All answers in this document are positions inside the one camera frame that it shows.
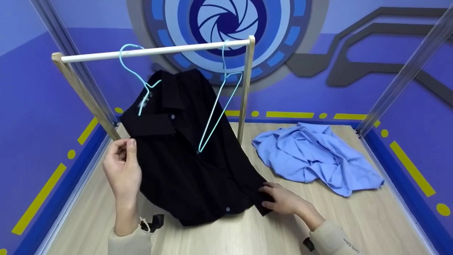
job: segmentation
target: wooden post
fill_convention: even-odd
[[[239,128],[237,130],[237,139],[242,145],[244,136],[244,125],[246,120],[247,98],[249,94],[250,78],[253,65],[253,52],[255,51],[255,37],[249,36],[250,44],[246,48],[246,60],[244,63],[244,80],[242,81],[241,109],[239,111]]]
[[[107,131],[107,134],[112,140],[121,139],[113,124],[109,121],[108,117],[101,110],[93,96],[83,84],[80,77],[74,71],[70,64],[65,64],[61,61],[63,54],[61,52],[52,53],[52,61],[69,82],[71,87],[83,101],[83,103],[90,109],[90,112],[98,120],[99,124]]]

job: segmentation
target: wire hanger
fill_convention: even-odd
[[[224,56],[224,52],[225,52],[225,44],[227,43],[228,40],[225,40],[225,43],[223,44],[222,46],[222,61],[223,61],[223,83],[222,83],[222,86],[220,86],[220,90],[219,90],[219,93],[217,93],[217,98],[216,98],[216,101],[214,103],[214,106],[212,107],[212,111],[211,111],[211,115],[209,115],[209,119],[207,120],[207,124],[206,124],[206,127],[204,128],[204,132],[203,132],[203,135],[201,136],[201,140],[200,140],[200,144],[198,145],[198,151],[197,153],[200,153],[203,151],[204,147],[206,146],[209,138],[211,138],[211,135],[214,133],[214,129],[216,129],[217,127],[217,124],[220,122],[220,119],[222,118],[228,104],[230,103],[231,99],[233,98],[233,95],[234,93],[236,92],[237,88],[239,87],[239,84],[241,83],[241,80],[242,80],[242,72],[236,72],[236,73],[230,73],[227,75],[227,64],[225,63],[225,56]],[[216,105],[217,105],[217,102],[219,101],[219,97],[220,97],[220,93],[222,92],[222,88],[223,86],[225,85],[225,83],[227,82],[227,78],[230,77],[230,75],[232,74],[241,74],[241,77],[239,78],[239,81],[237,82],[236,84],[236,87],[234,88],[233,90],[233,93],[231,93],[231,96],[230,98],[228,99],[228,102],[226,103],[225,107],[223,108],[223,112],[220,114],[220,117],[219,119],[217,120],[216,124],[214,125],[214,127],[212,128],[212,131],[211,133],[209,133],[209,135],[207,136],[206,138],[206,141],[204,142],[203,146],[202,146],[202,142],[203,142],[203,139],[204,139],[204,136],[206,135],[206,131],[207,131],[207,127],[209,126],[209,123],[211,122],[211,118],[212,118],[212,114],[214,113],[214,109],[216,108]]]
[[[228,40],[225,40],[223,46],[222,46],[222,61],[223,61],[223,83],[222,85],[220,86],[220,89],[219,89],[219,92],[217,94],[217,97],[216,97],[216,101],[214,103],[214,106],[212,107],[212,110],[211,110],[211,114],[209,115],[209,119],[207,120],[207,123],[206,123],[206,127],[204,128],[204,132],[203,132],[203,135],[201,137],[201,140],[200,140],[200,143],[198,145],[198,150],[197,150],[197,153],[200,153],[203,151],[203,149],[205,148],[207,142],[209,141],[209,139],[211,138],[212,134],[214,133],[214,130],[216,129],[217,125],[219,124],[220,122],[220,119],[222,118],[223,114],[225,113],[225,109],[227,108],[227,106],[230,104],[230,101],[231,99],[233,98],[234,96],[234,93],[236,93],[236,90],[237,88],[239,87],[239,84],[241,83],[242,81],[242,72],[236,72],[236,73],[230,73],[227,75],[227,64],[225,62],[225,44],[227,43]],[[125,44],[123,45],[123,47],[121,47],[120,49],[120,62],[121,62],[121,65],[129,72],[131,72],[133,75],[135,75],[142,83],[143,83],[143,86],[145,87],[146,89],[146,95],[143,97],[141,103],[140,103],[140,110],[139,110],[139,116],[141,115],[141,112],[142,112],[142,109],[143,109],[143,105],[146,101],[146,99],[148,98],[149,96],[149,89],[150,88],[154,88],[158,83],[160,83],[162,80],[158,80],[156,83],[154,83],[152,86],[149,85],[146,81],[144,81],[140,75],[138,75],[136,72],[132,71],[131,69],[127,68],[126,65],[124,65],[123,63],[123,59],[122,59],[122,56],[121,56],[121,53],[122,51],[126,48],[126,47],[136,47],[136,48],[140,48],[140,49],[144,49],[142,46],[140,45],[135,45],[135,44]],[[206,135],[206,131],[207,131],[207,128],[209,126],[209,123],[211,122],[211,119],[212,119],[212,115],[214,114],[214,109],[216,108],[216,105],[217,105],[217,102],[219,101],[219,97],[220,97],[220,93],[222,92],[222,89],[223,89],[223,86],[225,86],[225,83],[227,82],[227,79],[228,77],[230,77],[230,75],[233,75],[233,74],[241,74],[241,77],[239,78],[239,81],[237,82],[236,84],[236,87],[234,88],[233,90],[233,93],[231,94],[230,98],[228,99],[222,113],[220,114],[220,117],[217,119],[217,122],[216,124],[214,125],[214,127],[212,128],[211,132],[209,133],[209,135],[207,136],[206,138],[206,141],[204,142],[204,144],[202,145],[202,142],[203,142],[203,139]]]
[[[121,47],[121,49],[120,49],[120,62],[121,62],[121,65],[122,65],[126,70],[128,70],[129,72],[131,72],[133,75],[137,76],[137,78],[143,83],[143,86],[144,86],[145,89],[146,89],[146,95],[143,97],[143,99],[142,99],[142,101],[141,101],[141,103],[140,103],[140,109],[139,109],[139,116],[140,116],[140,115],[141,115],[141,111],[142,111],[142,109],[143,109],[143,105],[144,105],[146,99],[147,99],[148,96],[149,96],[149,89],[150,89],[150,88],[154,88],[154,87],[155,87],[159,82],[161,82],[162,80],[158,80],[156,83],[154,83],[154,85],[151,86],[151,85],[149,85],[146,81],[144,81],[144,80],[140,77],[140,75],[138,75],[136,72],[132,71],[131,69],[127,68],[126,65],[124,65],[123,59],[122,59],[122,56],[121,56],[121,52],[124,50],[124,48],[129,47],[129,46],[130,46],[130,47],[140,48],[140,49],[144,49],[144,48],[143,48],[142,46],[140,46],[140,45],[135,45],[135,44],[125,44],[125,45],[123,45],[123,47]]]

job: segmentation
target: light blue shirt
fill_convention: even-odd
[[[265,165],[291,181],[320,178],[342,196],[384,184],[364,156],[334,134],[329,125],[298,123],[264,132],[252,144]]]

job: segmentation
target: wrist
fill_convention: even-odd
[[[311,203],[298,208],[295,214],[303,222],[305,222],[305,224],[307,224],[308,228],[312,232],[319,228],[326,221]]]
[[[125,236],[134,232],[140,223],[137,200],[115,200],[116,219],[114,233]]]
[[[137,207],[137,196],[115,196],[116,210],[129,211]]]

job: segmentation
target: shirt sleeve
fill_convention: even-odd
[[[310,232],[310,240],[320,255],[363,254],[350,243],[343,230],[331,221],[325,221],[315,231]]]
[[[151,235],[140,226],[134,232],[125,236],[117,236],[113,228],[109,233],[108,255],[151,255]]]

